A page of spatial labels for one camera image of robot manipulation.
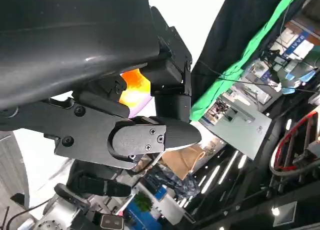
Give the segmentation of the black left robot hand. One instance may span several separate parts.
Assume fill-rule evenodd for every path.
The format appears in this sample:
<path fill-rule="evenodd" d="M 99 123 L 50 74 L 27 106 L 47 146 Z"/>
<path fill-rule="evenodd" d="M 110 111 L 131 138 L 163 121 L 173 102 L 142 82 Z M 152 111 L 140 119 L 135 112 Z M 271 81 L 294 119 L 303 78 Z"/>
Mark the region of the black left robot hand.
<path fill-rule="evenodd" d="M 201 140 L 192 56 L 149 0 L 0 0 L 0 128 L 123 169 Z"/>

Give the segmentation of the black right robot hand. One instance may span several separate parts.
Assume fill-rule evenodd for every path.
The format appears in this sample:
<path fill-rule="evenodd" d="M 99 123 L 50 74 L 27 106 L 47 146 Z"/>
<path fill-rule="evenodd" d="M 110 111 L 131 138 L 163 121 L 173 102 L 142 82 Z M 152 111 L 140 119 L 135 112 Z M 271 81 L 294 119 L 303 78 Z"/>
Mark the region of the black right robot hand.
<path fill-rule="evenodd" d="M 54 190 L 59 197 L 87 212 L 91 205 L 89 197 L 93 195 L 128 197 L 131 194 L 129 185 L 111 179 L 114 172 L 114 167 L 75 160 L 66 185 L 58 183 Z"/>

